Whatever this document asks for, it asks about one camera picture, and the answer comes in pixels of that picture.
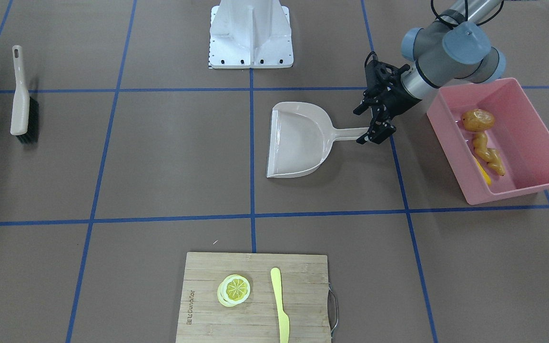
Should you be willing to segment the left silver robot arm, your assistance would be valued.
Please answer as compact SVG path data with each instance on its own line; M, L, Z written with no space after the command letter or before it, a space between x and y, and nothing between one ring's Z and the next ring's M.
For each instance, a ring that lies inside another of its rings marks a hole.
M371 111L372 119L357 143L380 144L396 132L392 120L415 107L451 80L486 84L500 78L505 55L497 50L482 25L501 13L503 0L458 0L447 10L431 10L434 21L406 32L400 45L407 64L380 61L371 51L364 62L366 90L353 113Z

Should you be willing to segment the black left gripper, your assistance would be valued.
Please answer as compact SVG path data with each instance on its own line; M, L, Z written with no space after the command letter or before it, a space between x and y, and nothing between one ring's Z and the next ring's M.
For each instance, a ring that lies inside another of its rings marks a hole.
M397 127L387 120L409 111L421 99L411 95L402 83L402 74L410 70L409 65L397 68L383 61L366 61L364 69L367 88L353 114L361 115L371 108L372 119L383 123L371 124L356 142L360 145L366 142L379 145L397 131Z

